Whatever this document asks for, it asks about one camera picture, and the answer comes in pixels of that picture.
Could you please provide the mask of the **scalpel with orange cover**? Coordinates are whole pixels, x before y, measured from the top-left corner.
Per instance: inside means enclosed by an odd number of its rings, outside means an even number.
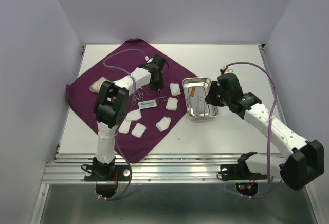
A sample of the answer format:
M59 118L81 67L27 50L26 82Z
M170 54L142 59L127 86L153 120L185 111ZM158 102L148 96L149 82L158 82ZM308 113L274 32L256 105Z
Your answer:
M193 97L196 91L196 87L192 87L190 96Z

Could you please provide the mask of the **bag of cotton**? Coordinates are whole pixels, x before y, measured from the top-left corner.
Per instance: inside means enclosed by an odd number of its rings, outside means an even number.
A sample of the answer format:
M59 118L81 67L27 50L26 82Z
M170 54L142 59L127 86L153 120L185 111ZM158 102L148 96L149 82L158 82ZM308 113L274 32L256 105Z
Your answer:
M103 82L107 81L106 78L101 77L97 81L95 81L90 87L89 90L93 93L98 93L100 91L101 85Z

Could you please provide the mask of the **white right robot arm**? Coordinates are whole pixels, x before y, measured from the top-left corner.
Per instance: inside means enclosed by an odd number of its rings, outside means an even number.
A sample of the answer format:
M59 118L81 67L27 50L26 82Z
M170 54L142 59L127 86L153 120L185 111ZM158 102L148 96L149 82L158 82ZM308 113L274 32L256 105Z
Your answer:
M272 116L256 95L243 92L235 74L225 73L212 81L205 100L213 106L228 107L269 139L281 154L242 154L236 164L222 165L222 180L273 177L297 191L324 173L323 145L318 140L306 140Z

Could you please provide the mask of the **suture packet white green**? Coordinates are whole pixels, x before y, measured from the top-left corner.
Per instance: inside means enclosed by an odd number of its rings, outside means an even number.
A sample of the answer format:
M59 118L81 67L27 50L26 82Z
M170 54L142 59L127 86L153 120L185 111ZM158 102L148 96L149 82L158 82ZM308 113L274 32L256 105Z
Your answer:
M154 100L147 100L138 102L138 107L140 110L157 107L157 102Z

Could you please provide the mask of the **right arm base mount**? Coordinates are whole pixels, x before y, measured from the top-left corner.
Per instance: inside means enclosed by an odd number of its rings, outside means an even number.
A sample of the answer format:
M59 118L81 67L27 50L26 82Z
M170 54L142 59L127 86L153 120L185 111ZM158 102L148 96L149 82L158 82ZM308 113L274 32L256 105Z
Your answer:
M256 194L258 192L257 180L265 180L267 176L264 173L252 173L246 161L254 155L259 155L256 152L248 152L242 154L235 164L222 164L220 171L217 173L217 178L221 181L233 181L233 180L249 180L247 183L236 183L235 187L237 193L242 197L248 197L249 199L259 199Z

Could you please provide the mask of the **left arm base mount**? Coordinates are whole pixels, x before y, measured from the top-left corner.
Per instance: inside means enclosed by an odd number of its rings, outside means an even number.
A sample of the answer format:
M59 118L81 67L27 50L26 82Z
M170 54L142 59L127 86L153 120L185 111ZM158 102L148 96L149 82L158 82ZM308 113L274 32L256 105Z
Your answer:
M119 199L128 189L132 180L132 168L127 165L117 165L115 158L109 163L101 163L93 158L92 164L80 166L84 172L84 181L94 182L98 199L113 201Z

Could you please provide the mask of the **curved white handle tweezers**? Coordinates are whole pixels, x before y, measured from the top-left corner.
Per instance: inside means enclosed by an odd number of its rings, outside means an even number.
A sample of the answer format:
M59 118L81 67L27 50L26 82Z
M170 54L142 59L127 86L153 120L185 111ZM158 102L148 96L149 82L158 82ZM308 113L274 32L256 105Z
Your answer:
M194 109L193 109L193 105L192 105L191 99L189 99L188 103L189 103L190 112L193 113Z

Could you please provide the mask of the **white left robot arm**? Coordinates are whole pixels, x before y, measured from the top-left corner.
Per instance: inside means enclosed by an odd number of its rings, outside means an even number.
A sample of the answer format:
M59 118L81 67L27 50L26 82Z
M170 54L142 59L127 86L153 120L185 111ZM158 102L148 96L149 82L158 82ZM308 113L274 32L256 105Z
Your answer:
M132 72L122 69L126 76L120 80L104 81L101 84L94 104L98 142L93 165L97 167L96 172L102 179L108 180L114 175L115 136L127 115L129 97L146 85L151 90L163 89L162 70L165 65L168 65L167 60L155 55Z

